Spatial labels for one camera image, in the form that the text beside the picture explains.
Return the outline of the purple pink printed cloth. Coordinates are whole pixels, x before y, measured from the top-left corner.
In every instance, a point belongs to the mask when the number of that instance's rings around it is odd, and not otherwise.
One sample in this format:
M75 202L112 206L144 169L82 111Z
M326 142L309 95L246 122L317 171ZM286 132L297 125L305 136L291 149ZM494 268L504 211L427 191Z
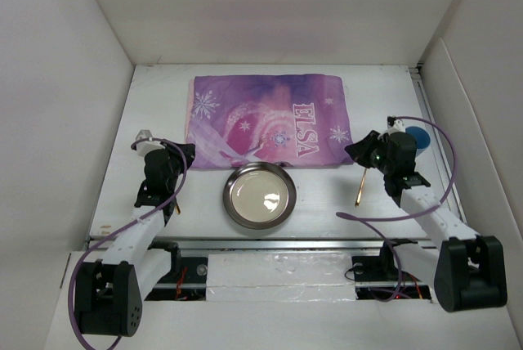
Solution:
M344 85L324 74L197 76L190 84L186 140L194 168L264 161L317 168L351 164Z

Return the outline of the round metal plate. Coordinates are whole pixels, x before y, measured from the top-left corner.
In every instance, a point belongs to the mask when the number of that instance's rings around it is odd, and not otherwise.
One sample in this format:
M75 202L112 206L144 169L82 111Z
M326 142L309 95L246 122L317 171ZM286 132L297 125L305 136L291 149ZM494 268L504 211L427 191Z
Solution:
M291 216L297 188L280 166L253 162L237 168L228 177L222 201L230 218L240 226L268 230Z

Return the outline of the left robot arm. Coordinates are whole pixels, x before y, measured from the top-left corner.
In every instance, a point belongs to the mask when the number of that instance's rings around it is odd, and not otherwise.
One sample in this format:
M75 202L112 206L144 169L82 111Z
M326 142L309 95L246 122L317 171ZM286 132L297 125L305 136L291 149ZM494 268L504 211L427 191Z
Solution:
M137 192L132 220L99 241L107 250L95 261L82 256L68 289L69 321L78 340L85 335L132 337L142 304L160 279L176 280L182 270L177 244L156 243L158 233L180 211L177 195L195 159L195 146L155 137L145 155L145 179Z

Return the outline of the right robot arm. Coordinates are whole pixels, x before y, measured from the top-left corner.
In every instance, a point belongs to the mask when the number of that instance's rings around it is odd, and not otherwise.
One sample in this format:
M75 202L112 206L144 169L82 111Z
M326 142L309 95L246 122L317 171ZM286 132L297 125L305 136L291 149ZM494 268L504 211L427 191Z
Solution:
M413 241L393 245L378 259L382 276L394 280L408 272L433 288L447 312L506 305L502 243L494 236L480 235L443 207L415 169L414 136L399 130L372 131L345 151L358 165L382 173L386 193L436 247L430 252Z

